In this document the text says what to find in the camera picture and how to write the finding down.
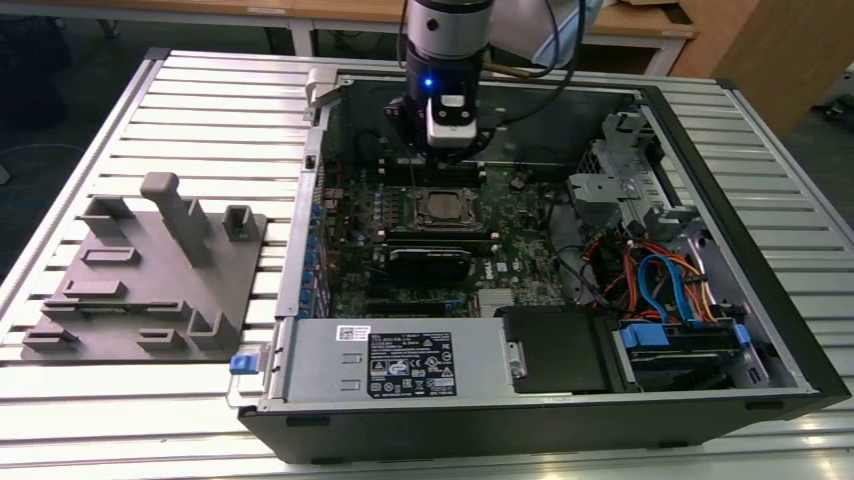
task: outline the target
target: aluminum extrusion table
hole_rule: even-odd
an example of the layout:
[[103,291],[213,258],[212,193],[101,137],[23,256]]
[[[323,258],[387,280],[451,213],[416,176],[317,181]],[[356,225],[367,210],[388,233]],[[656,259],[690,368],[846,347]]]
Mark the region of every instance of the aluminum extrusion table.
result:
[[[143,62],[0,288],[0,478],[854,477],[854,401],[690,448],[320,467],[281,463],[236,419],[236,407],[260,394],[260,375],[232,378],[224,364],[19,363],[39,299],[57,287],[87,233],[75,219],[87,196],[135,195],[144,174],[159,170],[181,176],[181,195],[199,197],[205,211],[248,203],[273,222],[243,334],[247,344],[269,341],[308,126],[305,73],[342,63],[396,69],[388,62],[184,51]],[[854,388],[854,235],[738,91],[708,80],[602,74],[578,80],[660,88]],[[666,170],[687,197],[672,165]],[[153,208],[141,198],[128,204]]]

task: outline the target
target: floor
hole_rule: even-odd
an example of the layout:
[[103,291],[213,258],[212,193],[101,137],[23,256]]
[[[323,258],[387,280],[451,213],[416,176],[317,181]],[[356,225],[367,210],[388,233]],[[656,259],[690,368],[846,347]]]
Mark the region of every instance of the floor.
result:
[[[241,53],[288,53],[285,31],[204,25],[121,22],[120,36],[105,40],[97,23],[69,19],[64,39],[73,64],[55,77],[68,117],[39,133],[0,127],[0,152],[17,145],[64,144],[85,148],[149,47]],[[350,58],[395,58],[394,35],[336,38],[321,33],[320,53]],[[849,223],[854,223],[854,133],[811,112],[786,141],[795,158]],[[0,280],[23,249],[80,154],[69,148],[28,148],[0,156],[11,179],[0,186]]]

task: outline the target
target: warning label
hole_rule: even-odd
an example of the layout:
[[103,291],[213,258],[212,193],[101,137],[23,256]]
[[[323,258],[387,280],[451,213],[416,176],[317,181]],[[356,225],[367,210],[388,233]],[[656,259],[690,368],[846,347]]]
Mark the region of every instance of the warning label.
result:
[[451,333],[370,334],[368,394],[372,398],[456,395]]

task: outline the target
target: wooden table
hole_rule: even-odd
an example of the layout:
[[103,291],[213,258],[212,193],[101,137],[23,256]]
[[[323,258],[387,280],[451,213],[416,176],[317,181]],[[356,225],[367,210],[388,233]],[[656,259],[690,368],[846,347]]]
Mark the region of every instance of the wooden table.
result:
[[[403,0],[0,0],[0,13],[289,28],[305,57],[317,30],[396,33],[402,8]],[[695,35],[659,8],[618,4],[599,12],[584,43],[654,49],[646,74],[663,76]]]

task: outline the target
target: blue tab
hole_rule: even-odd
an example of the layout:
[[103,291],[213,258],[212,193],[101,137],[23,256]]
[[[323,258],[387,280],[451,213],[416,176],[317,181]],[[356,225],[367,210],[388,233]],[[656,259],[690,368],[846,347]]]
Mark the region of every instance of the blue tab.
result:
[[619,336],[623,338],[623,346],[626,349],[635,348],[638,346],[638,337],[635,337],[635,332],[631,330],[631,326],[619,331]]
[[619,331],[626,348],[666,347],[670,345],[660,323],[635,323]]
[[736,324],[735,327],[732,327],[732,330],[735,331],[735,338],[738,339],[738,344],[742,347],[746,347],[747,345],[750,345],[751,339],[750,339],[750,332],[747,331],[747,327]]
[[257,375],[257,355],[239,353],[232,356],[228,371],[232,375]]

